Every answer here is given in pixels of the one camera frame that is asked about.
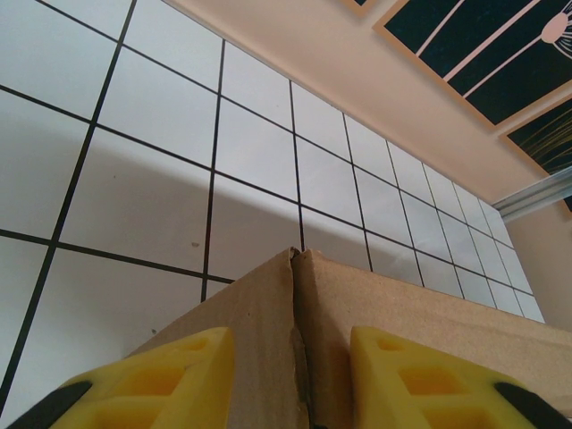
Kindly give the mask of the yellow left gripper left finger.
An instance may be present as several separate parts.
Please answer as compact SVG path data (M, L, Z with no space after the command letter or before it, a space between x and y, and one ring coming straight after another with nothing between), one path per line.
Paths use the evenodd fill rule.
M72 377L8 429L227 429L234 370L210 328Z

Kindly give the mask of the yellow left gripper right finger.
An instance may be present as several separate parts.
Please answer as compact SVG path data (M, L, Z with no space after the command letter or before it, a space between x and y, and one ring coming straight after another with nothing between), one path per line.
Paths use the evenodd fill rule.
M516 379L369 326L350 334L354 429L572 429Z

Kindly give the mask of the brown cardboard box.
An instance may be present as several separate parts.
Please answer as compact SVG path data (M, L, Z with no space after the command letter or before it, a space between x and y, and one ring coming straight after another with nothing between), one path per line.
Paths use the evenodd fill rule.
M288 248L139 346L231 328L228 429L350 429L356 325L510 375L572 417L572 332Z

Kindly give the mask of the aluminium corner post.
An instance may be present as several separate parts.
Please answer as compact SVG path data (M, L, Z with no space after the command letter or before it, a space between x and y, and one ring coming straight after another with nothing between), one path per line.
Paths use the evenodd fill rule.
M572 198L572 165L492 204L504 223Z

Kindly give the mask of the wall panel pink circle gold lines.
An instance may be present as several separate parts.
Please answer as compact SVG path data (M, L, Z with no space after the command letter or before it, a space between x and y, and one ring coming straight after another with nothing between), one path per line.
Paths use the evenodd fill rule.
M500 140L543 178L572 166L572 93L507 130Z

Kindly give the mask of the wall panel with pink flowers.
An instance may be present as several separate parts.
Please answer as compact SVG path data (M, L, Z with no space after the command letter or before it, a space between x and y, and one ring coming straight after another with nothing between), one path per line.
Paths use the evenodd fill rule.
M572 86L572 0L397 0L373 30L489 129Z

